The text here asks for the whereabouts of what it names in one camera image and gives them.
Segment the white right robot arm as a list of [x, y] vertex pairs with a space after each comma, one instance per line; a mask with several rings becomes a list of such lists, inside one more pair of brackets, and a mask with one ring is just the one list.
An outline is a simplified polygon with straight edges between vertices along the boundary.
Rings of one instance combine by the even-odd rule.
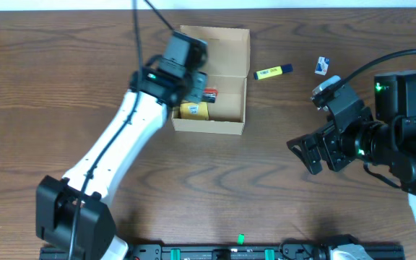
[[328, 112], [327, 122], [310, 134], [291, 139], [287, 146], [315, 175], [321, 162], [338, 172], [354, 160], [385, 165], [399, 180], [375, 178], [408, 194], [416, 223], [416, 70], [377, 74], [372, 112], [348, 83], [338, 76], [322, 82], [311, 97]]

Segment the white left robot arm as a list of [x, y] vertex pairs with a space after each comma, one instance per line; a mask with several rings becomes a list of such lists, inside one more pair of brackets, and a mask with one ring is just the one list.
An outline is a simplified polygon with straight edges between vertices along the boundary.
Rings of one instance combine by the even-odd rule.
[[62, 259], [125, 259], [110, 206], [137, 155], [174, 107], [199, 102], [207, 42], [175, 31], [164, 54], [140, 62], [121, 106], [86, 155], [60, 179], [49, 175], [35, 196], [35, 232]]

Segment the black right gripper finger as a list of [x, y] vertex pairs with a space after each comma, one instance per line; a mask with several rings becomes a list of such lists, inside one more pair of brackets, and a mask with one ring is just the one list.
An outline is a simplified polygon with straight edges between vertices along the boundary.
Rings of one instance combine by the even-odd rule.
[[318, 149], [307, 150], [303, 149], [302, 152], [295, 150], [295, 145], [297, 144], [297, 139], [292, 139], [287, 142], [288, 149], [296, 155], [304, 166], [307, 168], [308, 172], [312, 175], [316, 175], [322, 171], [321, 166], [321, 155]]
[[325, 133], [314, 132], [312, 134], [304, 134], [297, 138], [297, 144], [295, 145], [295, 150], [302, 152], [304, 148], [307, 150], [320, 150], [324, 151], [324, 137]]

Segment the yellow sticky note pad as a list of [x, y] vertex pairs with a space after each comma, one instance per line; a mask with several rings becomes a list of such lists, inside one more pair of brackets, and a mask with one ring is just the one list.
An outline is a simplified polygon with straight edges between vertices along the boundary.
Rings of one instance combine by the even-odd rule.
[[182, 119], [200, 121], [209, 119], [209, 110], [206, 102], [182, 103], [179, 112]]

